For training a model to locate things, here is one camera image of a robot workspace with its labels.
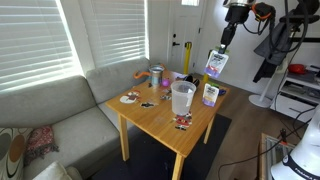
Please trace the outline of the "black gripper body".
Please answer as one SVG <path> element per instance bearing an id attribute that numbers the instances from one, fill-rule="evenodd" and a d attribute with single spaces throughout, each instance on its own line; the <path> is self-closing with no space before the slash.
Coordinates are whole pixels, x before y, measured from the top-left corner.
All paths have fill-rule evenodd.
<path id="1" fill-rule="evenodd" d="M 224 28 L 221 44 L 229 45 L 235 35 L 238 24 L 244 24 L 252 11 L 257 21 L 267 20 L 270 29 L 274 27 L 275 8 L 266 3 L 260 2 L 224 2 L 223 6 L 228 9 L 225 21 L 228 25 Z"/>

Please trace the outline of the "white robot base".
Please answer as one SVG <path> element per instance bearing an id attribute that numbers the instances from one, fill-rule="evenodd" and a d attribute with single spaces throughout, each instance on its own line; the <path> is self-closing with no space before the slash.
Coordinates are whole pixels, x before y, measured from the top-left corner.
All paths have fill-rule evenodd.
<path id="1" fill-rule="evenodd" d="M 320 106 L 302 140 L 281 162 L 271 167 L 274 180 L 320 180 Z"/>

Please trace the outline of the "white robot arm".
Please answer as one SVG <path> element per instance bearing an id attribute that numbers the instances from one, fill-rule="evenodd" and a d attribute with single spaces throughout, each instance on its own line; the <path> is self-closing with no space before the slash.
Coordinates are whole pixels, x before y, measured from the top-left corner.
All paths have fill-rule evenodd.
<path id="1" fill-rule="evenodd" d="M 225 17 L 228 25 L 222 33 L 219 54 L 225 53 L 235 35 L 237 26 L 246 22 L 250 11 L 254 13 L 256 21 L 259 23 L 265 22 L 263 28 L 257 31 L 258 35 L 264 31 L 266 26 L 269 26 L 269 32 L 272 32 L 275 26 L 275 8 L 264 2 L 257 3 L 256 0 L 224 0 L 223 6 L 228 9 Z"/>

